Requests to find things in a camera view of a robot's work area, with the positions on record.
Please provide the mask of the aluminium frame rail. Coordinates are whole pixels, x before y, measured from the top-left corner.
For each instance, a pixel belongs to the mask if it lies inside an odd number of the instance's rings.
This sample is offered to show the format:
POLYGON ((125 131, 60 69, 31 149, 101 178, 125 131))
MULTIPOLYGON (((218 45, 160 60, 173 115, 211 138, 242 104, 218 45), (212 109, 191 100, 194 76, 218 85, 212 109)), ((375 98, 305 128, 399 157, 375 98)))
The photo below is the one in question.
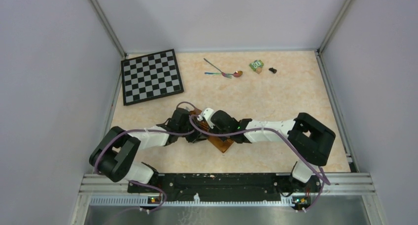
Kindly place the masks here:
POLYGON ((315 195, 365 195, 374 194, 375 187, 368 173, 327 173, 330 184, 322 184, 317 193, 298 193, 280 201, 261 202, 203 202, 198 195, 191 201, 169 202, 167 194, 155 187, 149 189, 136 186, 127 180, 113 182, 105 176, 86 174, 82 180, 79 195, 89 197, 91 205, 136 206, 153 208, 162 206, 305 206, 312 204, 315 195))

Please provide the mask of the iridescent metal fork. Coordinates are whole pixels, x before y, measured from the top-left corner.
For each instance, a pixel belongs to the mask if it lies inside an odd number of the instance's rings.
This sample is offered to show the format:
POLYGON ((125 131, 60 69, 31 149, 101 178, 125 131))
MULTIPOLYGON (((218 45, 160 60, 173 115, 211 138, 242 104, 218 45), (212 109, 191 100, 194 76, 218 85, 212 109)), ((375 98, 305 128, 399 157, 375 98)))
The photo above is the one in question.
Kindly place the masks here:
POLYGON ((232 75, 231 74, 227 74, 225 72, 223 72, 220 68, 218 68, 217 66, 215 66, 214 64, 212 64, 210 61, 208 61, 206 58, 204 58, 204 61, 207 62, 209 65, 211 65, 212 67, 214 67, 216 70, 218 70, 218 74, 222 75, 225 78, 229 78, 232 79, 232 75))

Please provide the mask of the iridescent metal spoon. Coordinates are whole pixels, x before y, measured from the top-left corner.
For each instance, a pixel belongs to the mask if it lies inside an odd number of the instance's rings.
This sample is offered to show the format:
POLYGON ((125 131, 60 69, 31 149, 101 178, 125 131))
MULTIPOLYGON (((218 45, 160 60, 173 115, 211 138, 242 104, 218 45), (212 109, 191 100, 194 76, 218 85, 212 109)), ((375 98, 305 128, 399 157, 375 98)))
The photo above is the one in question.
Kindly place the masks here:
POLYGON ((243 71, 235 71, 234 73, 225 73, 225 72, 205 72, 206 75, 222 75, 226 78, 232 78, 232 77, 241 77, 243 75, 243 71))

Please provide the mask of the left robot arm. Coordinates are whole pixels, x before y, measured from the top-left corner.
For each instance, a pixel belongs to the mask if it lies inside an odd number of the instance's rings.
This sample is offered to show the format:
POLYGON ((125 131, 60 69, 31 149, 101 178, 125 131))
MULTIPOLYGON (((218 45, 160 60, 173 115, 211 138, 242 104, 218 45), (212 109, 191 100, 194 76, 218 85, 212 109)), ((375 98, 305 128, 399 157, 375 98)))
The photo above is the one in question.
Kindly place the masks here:
POLYGON ((184 137, 189 143, 207 140, 208 136, 196 130, 190 123, 191 113, 184 108, 176 108, 164 123, 137 131, 112 127, 89 157, 95 172, 113 182, 121 180, 139 182, 146 192, 156 190, 157 170, 146 163, 135 163, 140 150, 151 147, 165 147, 184 137))

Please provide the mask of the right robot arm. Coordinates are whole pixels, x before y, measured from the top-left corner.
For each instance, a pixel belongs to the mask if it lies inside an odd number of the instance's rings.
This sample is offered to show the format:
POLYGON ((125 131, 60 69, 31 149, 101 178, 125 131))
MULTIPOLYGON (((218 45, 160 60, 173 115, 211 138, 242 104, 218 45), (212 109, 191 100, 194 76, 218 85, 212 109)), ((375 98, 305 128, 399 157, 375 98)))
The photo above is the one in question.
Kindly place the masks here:
POLYGON ((336 134, 308 113, 299 113, 295 119, 282 121, 236 120, 225 111, 218 110, 204 119, 210 133, 230 138, 237 143, 283 142, 297 155, 299 160, 291 171, 290 187, 301 192, 309 185, 313 174, 327 185, 324 175, 336 134))

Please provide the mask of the small black object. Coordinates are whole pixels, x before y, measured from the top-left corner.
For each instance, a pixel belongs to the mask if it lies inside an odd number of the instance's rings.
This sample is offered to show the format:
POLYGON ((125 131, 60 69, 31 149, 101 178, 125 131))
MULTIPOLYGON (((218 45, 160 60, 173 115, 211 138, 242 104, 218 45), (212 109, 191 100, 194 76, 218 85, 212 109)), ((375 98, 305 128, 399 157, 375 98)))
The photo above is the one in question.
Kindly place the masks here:
POLYGON ((269 68, 269 71, 272 72, 272 73, 274 73, 274 74, 277 73, 277 70, 275 68, 273 68, 273 67, 269 68))

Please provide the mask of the green numbered wooden block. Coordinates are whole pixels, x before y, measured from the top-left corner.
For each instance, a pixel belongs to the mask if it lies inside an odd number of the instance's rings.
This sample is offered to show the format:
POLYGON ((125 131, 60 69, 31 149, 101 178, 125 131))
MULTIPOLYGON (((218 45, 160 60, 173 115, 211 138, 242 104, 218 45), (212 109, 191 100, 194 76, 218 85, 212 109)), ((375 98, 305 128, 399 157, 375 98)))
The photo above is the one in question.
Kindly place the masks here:
POLYGON ((249 67, 257 74, 262 72, 263 66, 264 63, 261 60, 255 60, 249 64, 249 67))

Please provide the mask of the brown cloth napkin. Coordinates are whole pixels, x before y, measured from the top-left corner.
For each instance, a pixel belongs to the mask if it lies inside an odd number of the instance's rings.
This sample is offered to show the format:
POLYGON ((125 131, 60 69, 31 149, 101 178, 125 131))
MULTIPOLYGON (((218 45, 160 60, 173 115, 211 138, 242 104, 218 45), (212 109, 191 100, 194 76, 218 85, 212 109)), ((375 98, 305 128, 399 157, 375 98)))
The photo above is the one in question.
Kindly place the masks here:
MULTIPOLYGON (((203 110, 195 108, 194 110, 189 111, 190 115, 199 115, 203 110)), ((207 131, 209 133, 219 134, 220 130, 216 127, 214 123, 214 128, 210 129, 209 126, 205 121, 199 122, 198 120, 195 121, 196 126, 203 131, 207 131)), ((215 148, 217 148, 220 152, 225 153, 230 146, 234 143, 233 140, 227 137, 218 137, 208 135, 207 133, 203 133, 208 136, 207 141, 210 142, 215 148)))

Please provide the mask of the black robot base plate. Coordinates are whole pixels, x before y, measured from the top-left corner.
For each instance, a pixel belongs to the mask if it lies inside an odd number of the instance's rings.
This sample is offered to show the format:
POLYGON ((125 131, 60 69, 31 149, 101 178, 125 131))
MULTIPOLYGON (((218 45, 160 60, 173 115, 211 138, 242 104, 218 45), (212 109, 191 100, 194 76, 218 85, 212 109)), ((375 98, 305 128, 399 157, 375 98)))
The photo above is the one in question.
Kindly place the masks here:
POLYGON ((195 195, 203 202, 280 201, 320 189, 317 176, 303 184, 288 173, 166 173, 149 184, 164 191, 169 202, 191 201, 195 195))

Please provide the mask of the black white checkerboard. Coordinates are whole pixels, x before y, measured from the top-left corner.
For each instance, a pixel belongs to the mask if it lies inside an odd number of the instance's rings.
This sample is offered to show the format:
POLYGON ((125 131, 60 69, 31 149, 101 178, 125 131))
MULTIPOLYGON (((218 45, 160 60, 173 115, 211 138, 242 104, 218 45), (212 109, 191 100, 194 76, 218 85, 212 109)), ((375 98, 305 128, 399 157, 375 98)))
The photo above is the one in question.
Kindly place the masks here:
POLYGON ((173 49, 121 61, 125 106, 184 92, 173 49))

